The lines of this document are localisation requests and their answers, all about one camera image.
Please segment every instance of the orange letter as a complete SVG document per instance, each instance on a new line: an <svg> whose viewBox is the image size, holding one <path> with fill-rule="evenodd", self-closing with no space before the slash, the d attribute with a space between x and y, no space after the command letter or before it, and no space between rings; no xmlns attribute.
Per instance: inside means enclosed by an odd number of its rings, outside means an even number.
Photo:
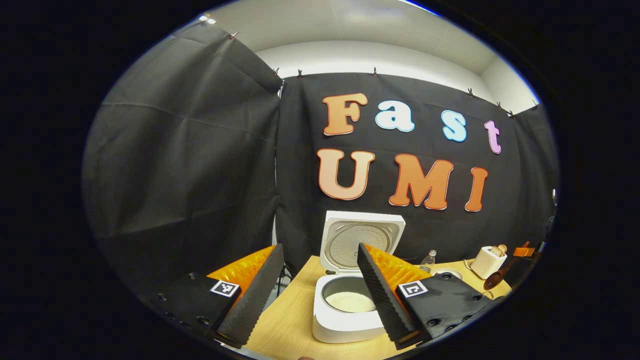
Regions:
<svg viewBox="0 0 640 360"><path fill-rule="evenodd" d="M338 161L344 157L344 152L335 149L320 149L317 152L320 158L320 173L318 184L320 189L334 199L353 200L359 198L367 188L369 177L369 163L376 156L368 151L354 151L351 158L356 161L353 185L343 188L338 185Z"/></svg>
<svg viewBox="0 0 640 360"><path fill-rule="evenodd" d="M453 170L453 164L446 160L438 160L433 163L427 176L424 176L418 158L414 155L399 154L396 163L400 165L396 194L389 198L389 204L407 206L411 202L406 196L409 188L413 196L413 204L418 206L429 192L429 198L424 202L424 207L434 210L447 208L447 187L449 174Z"/></svg>
<svg viewBox="0 0 640 360"><path fill-rule="evenodd" d="M482 209L482 191L484 190L484 180L489 173L481 168L474 167L471 169L471 175L474 177L474 184L471 186L471 196L469 202L465 205L467 211L480 211Z"/></svg>
<svg viewBox="0 0 640 360"><path fill-rule="evenodd" d="M329 124L324 129L324 134L344 135L353 132L353 125L347 124L347 116L351 117L351 121L358 121L360 118L360 108L353 102L366 105L367 97L361 93L327 96L322 102L326 104L329 113Z"/></svg>

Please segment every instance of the white wall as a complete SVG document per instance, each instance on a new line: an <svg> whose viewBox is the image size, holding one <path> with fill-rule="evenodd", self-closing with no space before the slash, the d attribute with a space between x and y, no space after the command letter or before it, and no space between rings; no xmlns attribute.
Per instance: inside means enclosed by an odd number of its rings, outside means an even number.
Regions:
<svg viewBox="0 0 640 360"><path fill-rule="evenodd" d="M505 110L519 113L533 107L534 101L536 104L539 103L529 85L500 57L489 65L481 78L495 100L500 101L500 105Z"/></svg>
<svg viewBox="0 0 640 360"><path fill-rule="evenodd" d="M477 74L436 56L405 47L364 41L301 42L256 53L281 78L327 72L368 72L404 76L449 86L490 102L493 95Z"/></svg>

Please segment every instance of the small white dish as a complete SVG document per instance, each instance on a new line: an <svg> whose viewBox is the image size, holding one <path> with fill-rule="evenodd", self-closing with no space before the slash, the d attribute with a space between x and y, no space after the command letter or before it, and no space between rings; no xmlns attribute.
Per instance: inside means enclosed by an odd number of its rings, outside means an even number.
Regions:
<svg viewBox="0 0 640 360"><path fill-rule="evenodd" d="M453 269L450 269L450 268L438 268L438 269L433 269L433 270L431 271L431 275L438 275L438 274L442 274L442 273L445 273L445 272L452 273L452 274L453 274L453 276L455 276L455 277L459 278L460 280L464 280L464 279L465 279L465 277L464 277L464 276L462 276L462 274L461 274L459 271L457 271L457 270L453 270Z"/></svg>

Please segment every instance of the white rice cooker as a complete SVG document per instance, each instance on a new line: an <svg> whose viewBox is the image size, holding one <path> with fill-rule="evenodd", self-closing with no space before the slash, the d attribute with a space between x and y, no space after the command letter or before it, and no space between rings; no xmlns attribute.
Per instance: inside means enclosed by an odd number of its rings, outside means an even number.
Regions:
<svg viewBox="0 0 640 360"><path fill-rule="evenodd" d="M312 332L325 343L373 339L385 332L358 268L358 244L393 254L404 231L400 215L327 211L320 264L335 275L316 283Z"/></svg>

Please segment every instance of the orange soft pad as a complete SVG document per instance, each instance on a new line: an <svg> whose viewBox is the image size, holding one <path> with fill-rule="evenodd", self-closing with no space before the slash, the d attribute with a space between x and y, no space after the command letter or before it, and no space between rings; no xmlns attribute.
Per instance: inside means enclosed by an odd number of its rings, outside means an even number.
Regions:
<svg viewBox="0 0 640 360"><path fill-rule="evenodd" d="M431 277L431 274L420 270L419 268L407 263L405 260L399 259L391 254L388 254L380 249L364 244L369 254L373 258L373 262L376 263L382 276L384 276L387 285L391 291L394 292L396 299L400 303L400 306L406 310L400 301L400 298L396 294L396 288L400 284L406 284L412 281L418 281Z"/></svg>
<svg viewBox="0 0 640 360"><path fill-rule="evenodd" d="M240 285L241 293L231 307L232 309L236 306L242 295L244 295L244 292L249 288L249 286L251 286L253 278L258 274L258 271L260 271L260 268L262 268L264 262L267 261L267 258L275 247L276 245L273 245L254 252L251 255L245 256L242 259L234 261L233 263L207 275L212 279L228 281L232 284Z"/></svg>

